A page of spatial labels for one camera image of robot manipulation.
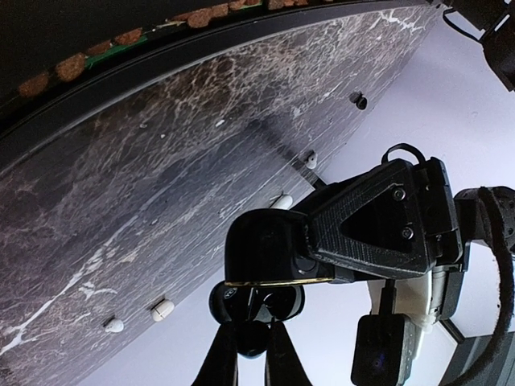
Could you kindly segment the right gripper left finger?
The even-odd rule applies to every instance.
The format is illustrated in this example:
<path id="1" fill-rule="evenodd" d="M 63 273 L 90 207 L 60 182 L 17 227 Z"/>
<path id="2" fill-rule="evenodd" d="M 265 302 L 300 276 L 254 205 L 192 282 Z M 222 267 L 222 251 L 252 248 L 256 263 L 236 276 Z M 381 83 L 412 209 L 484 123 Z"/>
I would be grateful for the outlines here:
<path id="1" fill-rule="evenodd" d="M 232 322 L 221 324 L 192 386 L 238 385 L 237 339 Z"/>

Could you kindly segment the beige gold-rimmed charging case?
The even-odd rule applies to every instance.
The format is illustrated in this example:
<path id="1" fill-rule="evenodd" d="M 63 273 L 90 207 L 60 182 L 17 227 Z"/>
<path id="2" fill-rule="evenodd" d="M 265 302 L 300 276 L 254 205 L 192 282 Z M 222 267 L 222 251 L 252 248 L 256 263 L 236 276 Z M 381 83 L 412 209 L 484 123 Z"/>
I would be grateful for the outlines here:
<path id="1" fill-rule="evenodd" d="M 156 303 L 150 310 L 150 315 L 154 322 L 161 322 L 175 310 L 175 304 L 169 299 L 164 298 Z"/>

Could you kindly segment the black round charging case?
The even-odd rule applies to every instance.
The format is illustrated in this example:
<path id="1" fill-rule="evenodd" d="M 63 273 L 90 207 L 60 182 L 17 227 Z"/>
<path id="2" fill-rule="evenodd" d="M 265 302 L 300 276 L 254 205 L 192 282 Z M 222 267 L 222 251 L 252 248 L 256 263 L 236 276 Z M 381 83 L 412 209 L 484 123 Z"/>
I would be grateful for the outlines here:
<path id="1" fill-rule="evenodd" d="M 237 217 L 225 241 L 225 278 L 209 295 L 221 325 L 235 329 L 238 354 L 254 359 L 266 351 L 273 322 L 299 315 L 303 287 L 332 281 L 335 270 L 312 256 L 307 216 L 280 209 Z"/>

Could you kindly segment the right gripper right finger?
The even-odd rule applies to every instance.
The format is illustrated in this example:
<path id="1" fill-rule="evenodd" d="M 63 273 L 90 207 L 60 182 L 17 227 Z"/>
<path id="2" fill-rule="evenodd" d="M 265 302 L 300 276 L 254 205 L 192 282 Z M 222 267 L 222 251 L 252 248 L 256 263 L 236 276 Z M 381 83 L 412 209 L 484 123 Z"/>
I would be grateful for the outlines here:
<path id="1" fill-rule="evenodd" d="M 312 386 L 283 322 L 270 325 L 265 385 Z"/>

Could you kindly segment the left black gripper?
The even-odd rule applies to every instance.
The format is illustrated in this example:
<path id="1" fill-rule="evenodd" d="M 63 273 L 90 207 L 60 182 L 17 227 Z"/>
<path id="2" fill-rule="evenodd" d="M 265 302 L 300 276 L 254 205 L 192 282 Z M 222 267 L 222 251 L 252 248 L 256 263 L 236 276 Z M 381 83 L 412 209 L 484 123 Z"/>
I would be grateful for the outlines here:
<path id="1" fill-rule="evenodd" d="M 397 159 L 354 178 L 316 189 L 293 206 L 307 217 L 307 251 L 321 263 L 377 277 L 421 277 L 429 240 L 439 254 L 424 277 L 398 282 L 398 309 L 424 331 L 455 313 L 470 244 L 484 242 L 496 258 L 500 309 L 486 348 L 453 385 L 469 385 L 493 362 L 514 312 L 514 191 L 480 187 L 451 193 L 445 166 L 406 143 L 423 169 L 421 198 L 414 166 Z"/>

